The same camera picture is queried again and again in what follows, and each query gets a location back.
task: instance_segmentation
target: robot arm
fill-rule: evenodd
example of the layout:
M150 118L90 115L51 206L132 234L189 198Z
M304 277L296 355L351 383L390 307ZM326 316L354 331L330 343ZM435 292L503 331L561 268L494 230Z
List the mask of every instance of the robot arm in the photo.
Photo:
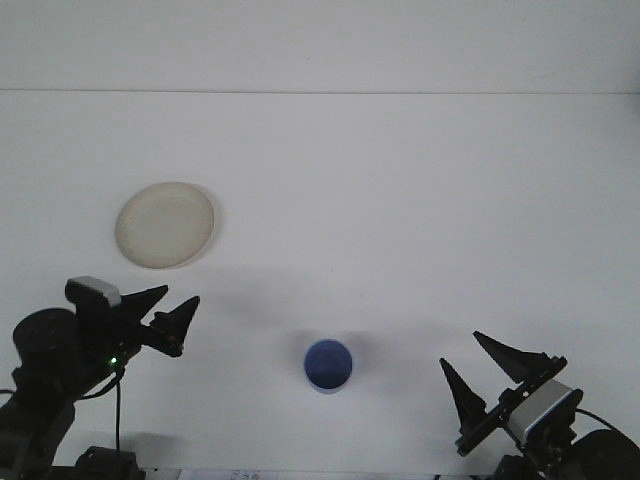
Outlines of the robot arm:
M113 374L119 380L142 345L182 354L198 297L141 324L167 291L162 286L121 296L96 278L74 278L65 294L75 313L49 308L18 324L13 340L22 365L13 372L15 393L0 408L0 478L44 476L73 423L74 402Z
M505 456L493 480L640 478L640 449L621 432L596 430L572 443L576 434L571 425L583 392L553 379L567 365L564 357L522 352L480 332L474 336L519 386L505 390L498 405L487 413L484 400L440 359L460 418L462 436L456 441L460 455L467 455L502 428L523 455Z

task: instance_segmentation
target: white wall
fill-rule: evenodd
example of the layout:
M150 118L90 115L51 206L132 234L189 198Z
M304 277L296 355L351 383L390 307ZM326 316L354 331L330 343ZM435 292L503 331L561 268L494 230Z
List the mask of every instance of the white wall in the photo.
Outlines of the white wall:
M638 32L634 1L3 2L0 385L15 324L90 274L203 299L183 358L128 369L143 465L490 472L510 442L455 454L437 364L493 404L509 382L475 329L566 355L640 438L640 100L574 94L637 92ZM209 190L216 240L152 271L113 226L164 180ZM325 336L356 358L336 396L301 373ZM113 445L113 403L78 406L59 463Z
M0 4L0 87L637 92L636 0Z

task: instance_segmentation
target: cable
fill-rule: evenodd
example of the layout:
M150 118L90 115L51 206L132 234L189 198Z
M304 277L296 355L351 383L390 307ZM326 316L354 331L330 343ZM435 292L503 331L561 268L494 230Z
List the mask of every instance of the cable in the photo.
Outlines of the cable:
M122 404L122 387L120 378L116 383L116 457L120 457L120 407Z
M109 383L107 383L99 391L97 391L96 393L92 393L91 395L85 395L84 397L80 397L78 400L90 400L92 398L102 397L103 395L113 390L113 387L115 387L118 384L118 382L123 376L124 376L124 368L121 368L120 370L116 370L116 376L113 377L109 381Z
M620 435L626 437L626 435L624 433L622 433L620 430L618 430L616 427L611 425L606 420L604 420L604 419L600 418L599 416L597 416L595 413L591 413L591 412L589 412L587 410L583 410L581 408L576 408L576 413L581 413L582 415L586 415L587 417L591 417L594 420L596 420L596 421L600 422L601 424L603 424L604 426L606 426L607 428L609 428L609 430L613 430L614 432L619 433Z

